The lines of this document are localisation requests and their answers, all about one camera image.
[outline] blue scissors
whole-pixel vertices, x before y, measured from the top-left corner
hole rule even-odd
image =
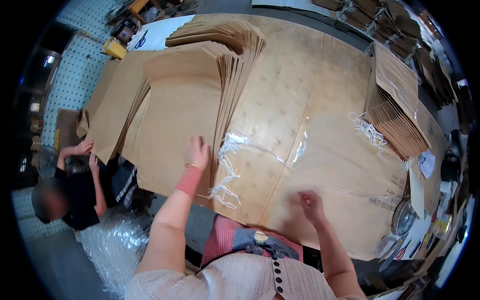
[[[145,44],[145,35],[147,34],[148,30],[145,31],[145,33],[142,35],[142,38],[138,41],[138,43],[135,45],[135,49],[138,49],[140,48],[141,46],[143,46]]]

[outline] white knit sweater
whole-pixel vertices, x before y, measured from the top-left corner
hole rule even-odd
[[[277,293],[285,300],[336,299],[318,270],[294,259],[248,253],[221,257],[196,276],[170,270],[137,274],[127,286],[126,299],[271,300]]]

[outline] pegboard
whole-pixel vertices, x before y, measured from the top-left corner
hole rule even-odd
[[[81,109],[90,99],[103,65],[109,59],[100,53],[101,49],[100,43],[85,36],[74,35],[70,40],[48,93],[43,115],[43,145],[54,145],[59,108]]]
[[[106,42],[113,27],[108,26],[105,16],[121,0],[71,0],[61,10],[56,21],[87,32],[90,36]]]
[[[68,229],[62,220],[44,224],[36,217],[32,206],[32,190],[33,188],[27,188],[12,192],[13,209],[23,239],[34,240]]]

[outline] gold bangle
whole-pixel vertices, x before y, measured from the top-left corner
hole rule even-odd
[[[185,164],[185,167],[195,167],[200,170],[200,168],[196,164]]]

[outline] gray floor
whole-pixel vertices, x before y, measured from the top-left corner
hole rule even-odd
[[[287,20],[308,26],[340,40],[343,40],[355,48],[364,51],[368,42],[357,36],[339,31],[328,24],[313,18],[283,10],[252,8],[249,0],[222,1],[200,0],[196,9],[197,13],[243,13],[262,15],[277,19]],[[456,109],[447,108],[437,112],[435,103],[423,91],[419,91],[420,99],[434,118],[439,122],[445,133],[448,133],[455,123]],[[165,202],[165,197],[158,195],[152,201],[149,209],[155,214]],[[193,205],[188,219],[185,236],[187,244],[203,253],[204,244],[210,234],[215,213],[211,210]],[[49,287],[55,299],[110,299],[107,292],[103,292],[103,285],[95,272],[92,263],[83,252],[81,244],[75,241],[71,231],[60,232],[46,238],[38,239],[28,244],[34,265],[38,268],[41,278]],[[372,266],[366,262],[359,262],[356,267],[365,276]]]

